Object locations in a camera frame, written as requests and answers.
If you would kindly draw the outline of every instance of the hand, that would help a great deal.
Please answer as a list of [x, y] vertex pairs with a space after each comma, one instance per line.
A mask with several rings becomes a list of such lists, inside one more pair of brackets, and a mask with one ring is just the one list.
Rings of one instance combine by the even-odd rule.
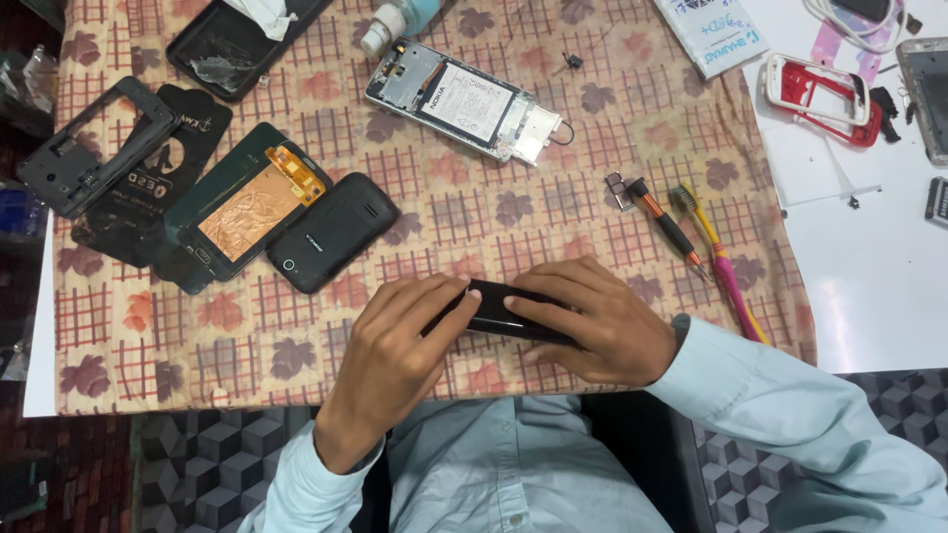
[[319, 459], [348, 472], [404, 419], [445, 371], [447, 347], [465, 331], [481, 292], [469, 291], [426, 337], [428, 325], [470, 283], [434, 274], [384, 284], [355, 321], [349, 347], [313, 429]]
[[590, 257], [537, 265], [512, 286], [573, 305], [508, 296], [512, 312], [572, 337], [581, 347], [542, 344], [527, 353], [566, 367], [590, 383], [642, 387], [657, 381], [675, 356], [675, 332]]

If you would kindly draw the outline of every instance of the black chair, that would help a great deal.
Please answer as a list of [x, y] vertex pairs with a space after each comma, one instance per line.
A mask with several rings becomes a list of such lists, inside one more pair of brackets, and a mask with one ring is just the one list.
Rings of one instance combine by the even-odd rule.
[[[675, 533], [715, 532], [690, 420], [644, 391], [583, 395], [582, 413]], [[391, 501], [383, 452], [362, 486], [353, 533], [387, 533]]]

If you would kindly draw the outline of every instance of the orange screwdriver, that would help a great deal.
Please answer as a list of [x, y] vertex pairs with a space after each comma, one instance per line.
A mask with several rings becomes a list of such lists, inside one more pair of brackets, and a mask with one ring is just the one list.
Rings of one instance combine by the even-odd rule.
[[648, 208], [648, 212], [652, 213], [652, 216], [655, 217], [655, 222], [658, 223], [658, 227], [662, 229], [662, 233], [668, 237], [671, 244], [682, 253], [688, 263], [697, 267], [701, 274], [713, 284], [714, 279], [711, 278], [711, 274], [709, 274], [707, 269], [704, 268], [704, 265], [702, 265], [701, 258], [695, 253], [695, 247], [691, 246], [691, 242], [684, 236], [678, 224], [675, 224], [675, 221], [668, 216], [668, 213], [662, 211], [658, 202], [651, 197], [651, 194], [648, 192], [648, 187], [646, 187], [646, 179], [640, 177], [633, 181], [631, 185], [626, 186], [626, 194], [629, 193], [634, 194], [637, 198], [642, 198], [642, 201], [646, 204], [646, 208]]

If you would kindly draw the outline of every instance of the toothbrush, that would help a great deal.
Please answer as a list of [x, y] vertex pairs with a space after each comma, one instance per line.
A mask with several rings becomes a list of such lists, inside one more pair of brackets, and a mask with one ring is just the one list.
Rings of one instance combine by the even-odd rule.
[[693, 214], [702, 224], [704, 232], [707, 233], [708, 240], [711, 241], [711, 249], [714, 250], [715, 273], [718, 274], [718, 279], [721, 284], [724, 285], [727, 294], [731, 297], [731, 303], [734, 304], [734, 310], [737, 311], [740, 325], [744, 330], [744, 337], [772, 346], [770, 340], [767, 339], [767, 335], [760, 329], [760, 324], [757, 323], [754, 314], [751, 313], [751, 308], [747, 306], [743, 296], [740, 294], [738, 278], [734, 275], [734, 267], [731, 266], [731, 259], [728, 258], [727, 252], [724, 251], [724, 245], [720, 243], [720, 238], [718, 238], [718, 233], [714, 230], [714, 226], [711, 225], [711, 221], [708, 220], [702, 206], [698, 203], [698, 196], [691, 190], [691, 187], [682, 183], [671, 190], [671, 197], [672, 200], [675, 200], [675, 203], [684, 208], [685, 211]]

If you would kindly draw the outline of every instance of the phone screen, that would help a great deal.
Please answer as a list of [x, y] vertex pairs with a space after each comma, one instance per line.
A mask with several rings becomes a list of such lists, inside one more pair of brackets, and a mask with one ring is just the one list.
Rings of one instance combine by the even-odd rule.
[[[561, 302], [553, 298], [548, 298], [542, 294], [514, 288], [509, 285], [486, 282], [484, 280], [471, 280], [467, 290], [478, 289], [481, 291], [481, 306], [477, 313], [471, 319], [467, 329], [470, 331], [479, 331], [482, 333], [495, 333], [498, 335], [507, 335], [510, 337], [519, 337], [527, 340], [538, 340], [541, 342], [551, 342], [553, 344], [569, 344], [573, 340], [558, 331], [550, 329], [545, 325], [525, 319], [507, 310], [503, 306], [503, 299], [507, 296], [518, 296], [541, 303], [552, 303], [564, 307]], [[445, 307], [431, 323], [422, 330], [422, 335], [426, 335], [447, 315], [451, 310], [457, 307], [458, 303], [464, 297], [464, 293], [455, 298]]]

